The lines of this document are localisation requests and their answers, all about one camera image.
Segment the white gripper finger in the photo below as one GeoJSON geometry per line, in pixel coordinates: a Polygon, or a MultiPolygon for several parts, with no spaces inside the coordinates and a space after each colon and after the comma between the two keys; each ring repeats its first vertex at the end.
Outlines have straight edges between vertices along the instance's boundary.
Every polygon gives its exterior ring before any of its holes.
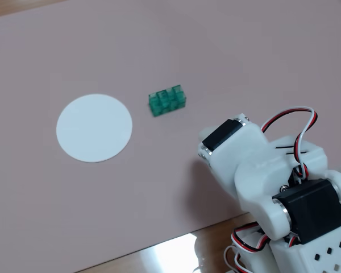
{"type": "Polygon", "coordinates": [[[206,127],[204,129],[202,129],[199,133],[198,133],[198,140],[199,140],[199,144],[198,144],[198,156],[203,160],[203,162],[205,164],[207,164],[209,167],[211,167],[211,163],[210,163],[210,159],[211,159],[211,155],[214,152],[214,150],[216,149],[215,143],[212,140],[208,140],[206,142],[206,145],[204,145],[203,141],[205,139],[207,139],[209,137],[209,135],[211,135],[214,131],[216,130],[215,126],[211,126],[211,127],[206,127]]]}

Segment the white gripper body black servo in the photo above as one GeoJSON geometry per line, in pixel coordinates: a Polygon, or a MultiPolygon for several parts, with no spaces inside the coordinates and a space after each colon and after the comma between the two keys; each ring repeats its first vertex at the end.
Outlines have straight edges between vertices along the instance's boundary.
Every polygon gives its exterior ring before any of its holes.
{"type": "Polygon", "coordinates": [[[260,127],[241,113],[227,119],[203,141],[215,143],[216,149],[211,155],[210,171],[221,187],[233,198],[237,199],[234,176],[238,165],[268,144],[268,140],[260,127]]]}

